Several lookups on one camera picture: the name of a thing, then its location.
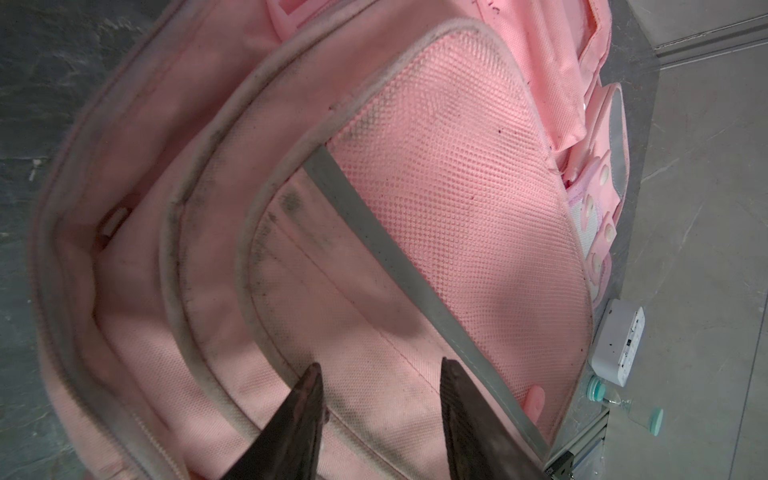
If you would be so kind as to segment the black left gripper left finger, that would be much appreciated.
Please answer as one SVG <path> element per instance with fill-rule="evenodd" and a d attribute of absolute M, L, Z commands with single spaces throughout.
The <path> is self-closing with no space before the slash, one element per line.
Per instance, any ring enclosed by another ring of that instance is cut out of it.
<path fill-rule="evenodd" d="M 322 369 L 313 363 L 223 479 L 316 479 L 326 417 Z"/>

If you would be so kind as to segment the pink school backpack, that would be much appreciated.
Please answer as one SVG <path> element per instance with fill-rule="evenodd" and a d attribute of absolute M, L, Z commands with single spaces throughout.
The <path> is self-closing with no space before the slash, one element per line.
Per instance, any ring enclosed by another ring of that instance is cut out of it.
<path fill-rule="evenodd" d="M 223 479 L 313 363 L 316 479 L 451 479 L 458 361 L 544 470 L 629 180 L 606 1 L 177 1 L 29 244 L 90 479 Z"/>

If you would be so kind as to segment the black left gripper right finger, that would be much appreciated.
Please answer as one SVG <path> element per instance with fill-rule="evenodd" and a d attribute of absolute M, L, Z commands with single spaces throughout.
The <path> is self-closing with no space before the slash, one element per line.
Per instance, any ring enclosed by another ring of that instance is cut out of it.
<path fill-rule="evenodd" d="M 441 362 L 440 400 L 449 475 L 463 479 L 544 479 L 507 432 L 461 364 Z"/>

